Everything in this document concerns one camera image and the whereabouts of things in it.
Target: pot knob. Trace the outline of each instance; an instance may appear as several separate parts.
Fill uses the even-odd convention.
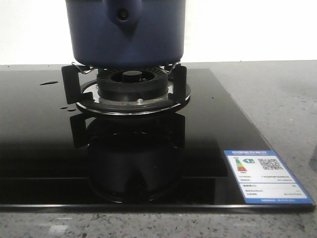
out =
[[[110,21],[121,27],[133,27],[142,13],[142,0],[103,0]]]

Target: granite countertop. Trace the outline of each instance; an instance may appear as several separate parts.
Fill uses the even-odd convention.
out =
[[[317,61],[185,63],[210,68],[317,200]],[[2,65],[0,70],[39,69]],[[47,70],[60,65],[42,65]],[[0,237],[316,238],[303,214],[0,213]]]

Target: label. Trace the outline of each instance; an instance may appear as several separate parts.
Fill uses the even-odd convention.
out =
[[[313,203],[274,151],[224,152],[246,203]]]

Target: gas burner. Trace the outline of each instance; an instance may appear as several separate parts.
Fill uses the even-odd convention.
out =
[[[79,85],[78,73],[86,68],[65,66],[63,81],[68,104],[98,115],[136,116],[177,111],[190,100],[186,67],[99,69],[97,79]]]
[[[98,94],[109,100],[133,102],[167,93],[168,75],[161,68],[126,71],[107,69],[97,75]]]

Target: burner ring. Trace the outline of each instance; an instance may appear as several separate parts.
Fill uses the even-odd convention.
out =
[[[168,76],[159,67],[134,71],[107,69],[97,75],[98,94],[114,101],[157,98],[168,91],[167,83]]]
[[[82,93],[93,94],[93,100],[84,100],[76,103],[77,108],[83,112],[94,115],[116,115],[116,116],[138,116],[149,115],[160,112],[175,112],[188,104],[190,101],[190,87],[186,85],[186,97],[184,104],[176,103],[168,98],[173,91],[173,82],[168,81],[168,92],[161,97],[143,100],[141,103],[119,102],[101,97],[98,92],[96,80],[90,81],[81,86]]]

